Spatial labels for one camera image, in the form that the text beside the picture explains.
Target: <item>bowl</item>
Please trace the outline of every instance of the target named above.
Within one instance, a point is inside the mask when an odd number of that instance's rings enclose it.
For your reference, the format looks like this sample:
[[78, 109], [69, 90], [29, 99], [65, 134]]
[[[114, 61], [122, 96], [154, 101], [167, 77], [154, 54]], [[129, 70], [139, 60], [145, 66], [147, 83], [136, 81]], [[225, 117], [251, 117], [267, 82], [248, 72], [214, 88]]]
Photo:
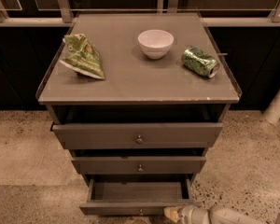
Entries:
[[151, 59], [166, 55], [174, 40], [170, 33], [163, 30], [147, 30], [138, 36], [141, 50]]

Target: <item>drawer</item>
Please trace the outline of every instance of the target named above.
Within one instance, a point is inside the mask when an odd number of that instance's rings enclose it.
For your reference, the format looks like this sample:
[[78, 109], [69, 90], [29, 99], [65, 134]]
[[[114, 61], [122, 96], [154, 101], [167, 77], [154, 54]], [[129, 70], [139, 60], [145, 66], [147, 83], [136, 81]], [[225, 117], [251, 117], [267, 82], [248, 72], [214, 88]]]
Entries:
[[168, 206], [196, 204], [191, 199], [188, 175], [93, 176], [89, 196], [80, 209], [85, 215], [163, 215]]
[[52, 130], [65, 149], [211, 147], [222, 123], [72, 123]]
[[197, 174], [206, 157], [87, 157], [73, 158], [81, 175]]

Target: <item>speckled floor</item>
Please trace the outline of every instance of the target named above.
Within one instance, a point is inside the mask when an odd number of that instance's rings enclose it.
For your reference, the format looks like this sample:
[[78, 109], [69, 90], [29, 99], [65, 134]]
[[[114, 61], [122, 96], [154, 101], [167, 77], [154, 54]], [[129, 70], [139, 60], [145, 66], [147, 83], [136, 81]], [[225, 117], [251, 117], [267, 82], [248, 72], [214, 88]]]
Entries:
[[[0, 111], [0, 224], [171, 223], [84, 217], [78, 206], [87, 187], [50, 124], [45, 111]], [[192, 194], [205, 208], [220, 203], [273, 224], [280, 212], [280, 120], [272, 125], [259, 111], [229, 111]]]

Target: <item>green can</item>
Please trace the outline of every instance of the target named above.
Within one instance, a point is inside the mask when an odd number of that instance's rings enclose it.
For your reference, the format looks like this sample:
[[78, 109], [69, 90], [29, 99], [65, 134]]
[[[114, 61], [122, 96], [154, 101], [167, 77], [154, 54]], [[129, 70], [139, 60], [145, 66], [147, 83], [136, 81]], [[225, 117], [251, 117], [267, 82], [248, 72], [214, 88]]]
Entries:
[[214, 57], [193, 46], [184, 51], [181, 62], [198, 75], [209, 78], [215, 76], [219, 67], [219, 63]]

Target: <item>cabinet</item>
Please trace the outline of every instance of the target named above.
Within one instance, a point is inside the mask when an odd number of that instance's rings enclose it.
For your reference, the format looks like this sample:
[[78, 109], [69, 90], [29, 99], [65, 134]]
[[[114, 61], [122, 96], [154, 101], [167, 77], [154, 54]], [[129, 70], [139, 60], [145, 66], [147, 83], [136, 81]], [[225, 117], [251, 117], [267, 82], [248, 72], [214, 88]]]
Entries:
[[[175, 37], [170, 52], [150, 60], [137, 44], [147, 29]], [[166, 206], [193, 203], [190, 184], [206, 162], [232, 103], [239, 101], [231, 72], [197, 14], [81, 14], [83, 33], [100, 51], [105, 80], [77, 75], [58, 62], [38, 92], [52, 130], [89, 186], [86, 215], [162, 215]], [[189, 45], [221, 66], [212, 79], [184, 68]]]

